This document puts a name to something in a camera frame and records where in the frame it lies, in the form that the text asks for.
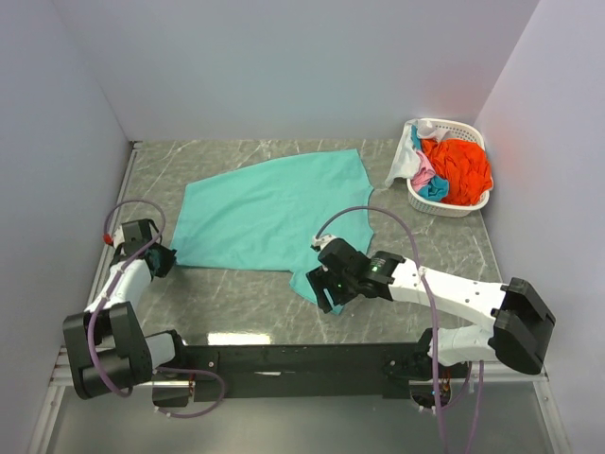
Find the teal t shirt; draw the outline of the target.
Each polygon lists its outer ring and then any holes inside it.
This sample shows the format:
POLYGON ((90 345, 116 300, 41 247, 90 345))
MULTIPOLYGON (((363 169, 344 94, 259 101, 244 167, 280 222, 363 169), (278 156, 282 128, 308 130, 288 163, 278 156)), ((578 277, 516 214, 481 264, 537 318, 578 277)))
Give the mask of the teal t shirt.
POLYGON ((373 187, 355 149, 311 152, 188 184, 171 247, 181 266, 289 271, 289 285, 317 298, 306 274, 319 266, 311 249, 322 225, 362 253, 373 237, 364 211, 373 187))

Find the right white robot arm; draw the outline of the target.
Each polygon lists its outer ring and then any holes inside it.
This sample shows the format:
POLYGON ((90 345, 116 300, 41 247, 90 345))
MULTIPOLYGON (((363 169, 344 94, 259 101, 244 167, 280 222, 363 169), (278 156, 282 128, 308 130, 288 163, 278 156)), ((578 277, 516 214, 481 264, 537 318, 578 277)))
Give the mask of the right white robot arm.
POLYGON ((320 264, 306 276, 325 313, 362 295, 432 307, 467 321, 461 328, 428 331, 414 357, 420 374, 435 377, 447 366, 479 361, 499 361, 525 375, 542 372, 556 318, 528 281, 475 281, 384 251, 368 257, 332 235, 314 239, 311 247, 320 264))

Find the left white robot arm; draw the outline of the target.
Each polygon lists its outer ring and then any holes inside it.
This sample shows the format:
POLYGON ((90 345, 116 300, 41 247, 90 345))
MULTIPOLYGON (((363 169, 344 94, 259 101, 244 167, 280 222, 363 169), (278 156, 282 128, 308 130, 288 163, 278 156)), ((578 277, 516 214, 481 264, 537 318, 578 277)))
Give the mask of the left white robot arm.
POLYGON ((113 247, 108 279, 92 303, 62 324, 74 388, 82 399, 113 392, 128 396, 150 381, 155 369, 176 380, 189 367, 176 331, 146 336, 136 315, 144 290, 168 275, 176 252, 162 245, 150 218, 121 224, 106 241, 113 247))

